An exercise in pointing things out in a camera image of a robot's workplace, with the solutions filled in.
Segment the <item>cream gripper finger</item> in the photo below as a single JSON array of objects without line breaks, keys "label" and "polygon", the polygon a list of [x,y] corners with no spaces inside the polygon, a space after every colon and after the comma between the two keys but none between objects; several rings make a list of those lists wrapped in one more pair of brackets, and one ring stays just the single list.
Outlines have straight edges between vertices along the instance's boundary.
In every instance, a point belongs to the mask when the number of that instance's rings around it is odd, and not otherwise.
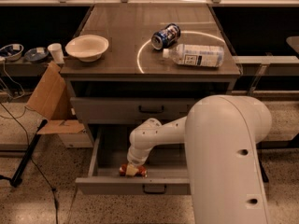
[{"label": "cream gripper finger", "polygon": [[135,176],[138,173],[138,168],[128,163],[125,174],[127,176]]}]

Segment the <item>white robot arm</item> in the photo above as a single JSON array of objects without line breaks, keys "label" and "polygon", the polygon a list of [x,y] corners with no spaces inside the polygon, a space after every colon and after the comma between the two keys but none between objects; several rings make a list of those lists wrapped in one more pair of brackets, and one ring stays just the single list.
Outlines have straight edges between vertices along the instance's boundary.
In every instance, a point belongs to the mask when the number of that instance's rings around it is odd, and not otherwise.
[{"label": "white robot arm", "polygon": [[148,119],[130,134],[127,160],[141,166],[158,145],[185,146],[195,224],[271,224],[256,145],[272,116],[250,96],[213,95],[184,118]]}]

